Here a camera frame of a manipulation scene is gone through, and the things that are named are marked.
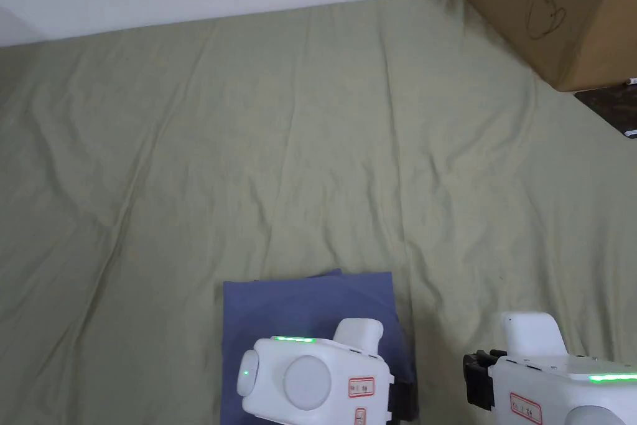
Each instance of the green indicator light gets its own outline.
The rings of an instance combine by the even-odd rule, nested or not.
[[[288,340],[290,342],[316,342],[316,339],[305,339],[304,337],[275,337],[274,340]]]
[[[589,375],[590,381],[637,380],[637,373],[620,373],[609,375]]]

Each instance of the blue cloth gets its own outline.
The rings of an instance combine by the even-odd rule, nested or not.
[[[413,381],[412,360],[394,303],[391,273],[342,274],[291,281],[223,283],[221,425],[264,425],[246,414],[236,392],[243,353],[273,335],[332,339],[347,317],[379,320],[384,334],[378,353],[399,380]]]

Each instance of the bed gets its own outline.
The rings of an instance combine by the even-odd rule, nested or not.
[[[637,141],[464,0],[0,49],[0,423],[218,423],[223,281],[391,271],[423,423],[498,311],[637,357]]]

